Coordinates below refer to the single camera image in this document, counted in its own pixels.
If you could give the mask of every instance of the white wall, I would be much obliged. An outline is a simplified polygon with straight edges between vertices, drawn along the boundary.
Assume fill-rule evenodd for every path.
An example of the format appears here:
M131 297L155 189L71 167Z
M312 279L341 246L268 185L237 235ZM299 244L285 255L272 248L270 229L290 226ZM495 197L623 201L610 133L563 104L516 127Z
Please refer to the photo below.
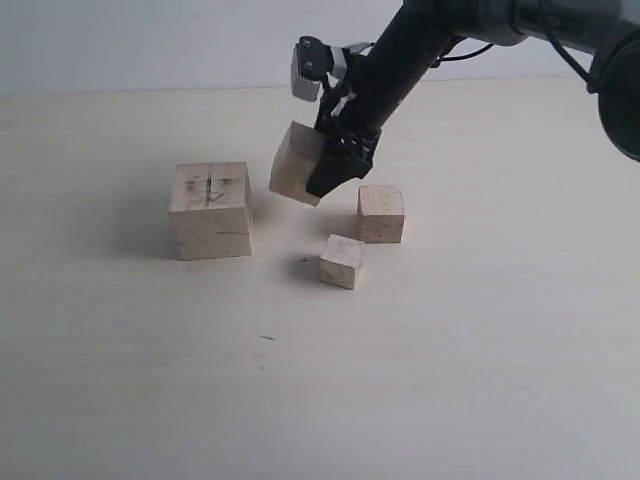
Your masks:
M375 40L400 4L0 0L0 94L284 85L300 35L337 45ZM548 44L529 40L429 78L567 72Z

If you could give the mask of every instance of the white table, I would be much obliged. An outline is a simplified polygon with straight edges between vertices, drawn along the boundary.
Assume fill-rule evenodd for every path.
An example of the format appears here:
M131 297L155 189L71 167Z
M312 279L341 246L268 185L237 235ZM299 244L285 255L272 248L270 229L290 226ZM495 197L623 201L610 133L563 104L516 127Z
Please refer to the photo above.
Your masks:
M640 166L595 98L421 85L366 179L402 188L405 242L355 292L315 256L359 183L266 189L313 116L285 89L0 101L0 477L638 478ZM173 171L212 160L249 163L255 255L183 263Z

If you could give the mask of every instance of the black robotic arm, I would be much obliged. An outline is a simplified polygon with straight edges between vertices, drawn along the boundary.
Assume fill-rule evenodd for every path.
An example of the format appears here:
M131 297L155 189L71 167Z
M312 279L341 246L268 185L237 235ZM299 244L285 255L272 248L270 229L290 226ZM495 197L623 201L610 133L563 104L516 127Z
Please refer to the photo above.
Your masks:
M325 142L307 192L322 198L364 178L384 123L461 41L513 46L530 36L549 41L599 95L607 135L640 161L640 0L405 0L375 44L332 48L302 37L296 45L294 95L315 101L323 87L315 129ZM589 72L565 46L593 55Z

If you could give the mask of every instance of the large wooden block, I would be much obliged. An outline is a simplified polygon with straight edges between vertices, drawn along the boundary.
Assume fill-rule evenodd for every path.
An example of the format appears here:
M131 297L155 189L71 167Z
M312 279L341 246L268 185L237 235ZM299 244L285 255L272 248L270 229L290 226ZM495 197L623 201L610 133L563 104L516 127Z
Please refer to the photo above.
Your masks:
M355 290L363 257L363 242L331 235L320 256L320 280Z
M183 260L251 255L247 164L179 165L169 216Z
M358 237L365 243L400 243L404 230L402 193L391 185L360 187Z
M320 199L307 193L307 182L320 156L324 135L305 125L292 122L278 149L271 169L269 190L313 207Z

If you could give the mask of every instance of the cable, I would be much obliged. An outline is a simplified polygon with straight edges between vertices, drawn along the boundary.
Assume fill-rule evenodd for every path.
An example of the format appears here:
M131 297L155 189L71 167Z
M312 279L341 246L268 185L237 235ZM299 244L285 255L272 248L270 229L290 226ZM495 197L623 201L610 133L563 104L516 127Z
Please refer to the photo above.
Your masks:
M589 75L589 73L578 63L578 61L571 56L569 52L562 46L560 40L553 32L553 28L551 27L551 20L547 15L547 11L545 9L546 0L538 0L538 7L540 8L540 19L542 20L542 28L544 28L544 33L551 43L551 46L554 50L562 57L562 59L569 64L569 66L578 74L580 78L582 78L585 83L590 87L595 87L595 80Z
M485 52L488 52L493 47L495 47L495 45L493 43L490 43L489 45L485 45L484 47L482 47L480 50L476 50L475 52L468 53L467 55L460 55L457 57L444 57L440 61L441 62L459 62L461 60L469 60L470 58L475 58L482 55Z

